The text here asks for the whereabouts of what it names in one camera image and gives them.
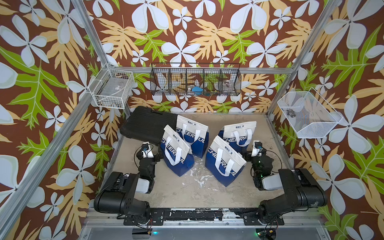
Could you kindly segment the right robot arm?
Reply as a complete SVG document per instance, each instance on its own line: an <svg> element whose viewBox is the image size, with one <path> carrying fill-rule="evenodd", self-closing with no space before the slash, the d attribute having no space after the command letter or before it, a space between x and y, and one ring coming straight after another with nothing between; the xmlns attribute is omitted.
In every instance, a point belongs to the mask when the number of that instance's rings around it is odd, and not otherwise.
<svg viewBox="0 0 384 240"><path fill-rule="evenodd" d="M307 169L279 169L272 173L274 160L265 152L245 152L243 156L252 165L251 176L258 190L284 190L278 197L261 201L257 213L261 223L267 224L286 213L327 205L328 199L324 190Z"/></svg>

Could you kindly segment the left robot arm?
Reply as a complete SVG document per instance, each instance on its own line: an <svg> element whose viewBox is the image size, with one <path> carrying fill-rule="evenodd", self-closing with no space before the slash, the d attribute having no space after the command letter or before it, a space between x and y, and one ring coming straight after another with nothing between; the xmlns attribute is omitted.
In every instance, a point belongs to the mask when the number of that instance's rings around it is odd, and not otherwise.
<svg viewBox="0 0 384 240"><path fill-rule="evenodd" d="M148 148L144 148L136 156L139 159L139 173L112 172L94 200L94 209L97 212L141 218L145 221L149 219L149 203L135 199L135 193L151 193L155 184L156 164L163 155L152 154Z"/></svg>

